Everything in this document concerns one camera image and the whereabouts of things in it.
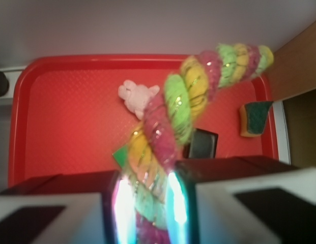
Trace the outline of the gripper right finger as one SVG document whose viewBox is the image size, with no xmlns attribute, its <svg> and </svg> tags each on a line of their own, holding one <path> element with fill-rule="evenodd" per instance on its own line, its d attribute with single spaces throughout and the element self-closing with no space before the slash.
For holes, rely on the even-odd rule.
<svg viewBox="0 0 316 244">
<path fill-rule="evenodd" d="M 165 207 L 171 243 L 316 243 L 316 168 L 263 156 L 181 160 Z"/>
</svg>

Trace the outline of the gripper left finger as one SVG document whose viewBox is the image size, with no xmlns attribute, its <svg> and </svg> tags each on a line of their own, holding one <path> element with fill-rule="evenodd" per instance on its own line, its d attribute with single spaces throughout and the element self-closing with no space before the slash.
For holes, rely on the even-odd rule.
<svg viewBox="0 0 316 244">
<path fill-rule="evenodd" d="M 0 192 L 0 243 L 136 243 L 130 186 L 116 170 L 24 180 Z"/>
</svg>

